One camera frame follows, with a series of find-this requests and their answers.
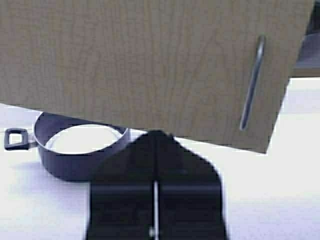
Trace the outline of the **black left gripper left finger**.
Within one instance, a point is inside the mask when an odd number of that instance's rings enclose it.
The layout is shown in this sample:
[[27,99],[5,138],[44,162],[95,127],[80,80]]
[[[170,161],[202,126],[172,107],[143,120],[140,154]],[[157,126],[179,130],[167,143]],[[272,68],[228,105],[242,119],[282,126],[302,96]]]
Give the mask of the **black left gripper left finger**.
[[155,135],[102,162],[90,182],[86,240],[155,240]]

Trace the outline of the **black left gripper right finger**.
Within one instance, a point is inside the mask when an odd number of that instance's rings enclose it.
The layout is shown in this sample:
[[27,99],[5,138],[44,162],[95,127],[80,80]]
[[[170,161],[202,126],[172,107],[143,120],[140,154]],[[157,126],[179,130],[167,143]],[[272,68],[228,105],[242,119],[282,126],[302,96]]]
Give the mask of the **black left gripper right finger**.
[[155,131],[154,173],[161,240],[227,240],[222,181],[206,159]]

